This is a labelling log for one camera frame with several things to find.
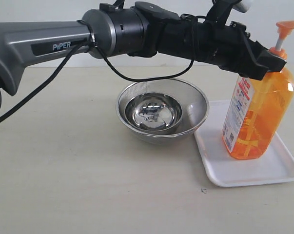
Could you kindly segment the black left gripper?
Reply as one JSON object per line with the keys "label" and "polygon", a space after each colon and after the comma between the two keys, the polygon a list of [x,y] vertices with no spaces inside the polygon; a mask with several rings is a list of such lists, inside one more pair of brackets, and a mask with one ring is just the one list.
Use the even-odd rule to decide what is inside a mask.
{"label": "black left gripper", "polygon": [[188,72],[196,61],[254,80],[280,72],[287,63],[284,49],[267,49],[258,41],[251,41],[246,27],[236,22],[219,26],[206,16],[182,14],[176,19],[160,19],[158,23],[159,53],[190,60],[188,67],[171,75],[172,78]]}

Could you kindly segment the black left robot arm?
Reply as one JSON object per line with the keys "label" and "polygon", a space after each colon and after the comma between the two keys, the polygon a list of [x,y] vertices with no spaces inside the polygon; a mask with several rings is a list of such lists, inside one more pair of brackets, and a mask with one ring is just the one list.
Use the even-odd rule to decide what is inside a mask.
{"label": "black left robot arm", "polygon": [[77,21],[0,22],[1,92],[16,94],[26,67],[61,59],[61,64],[38,88],[11,110],[0,123],[46,87],[75,54],[97,59],[127,54],[151,58],[157,53],[213,64],[247,78],[262,80],[280,72],[286,60],[250,39],[246,26],[227,25],[232,9],[247,11],[243,0],[215,0],[204,16],[179,15],[155,4],[137,1],[101,3]]}

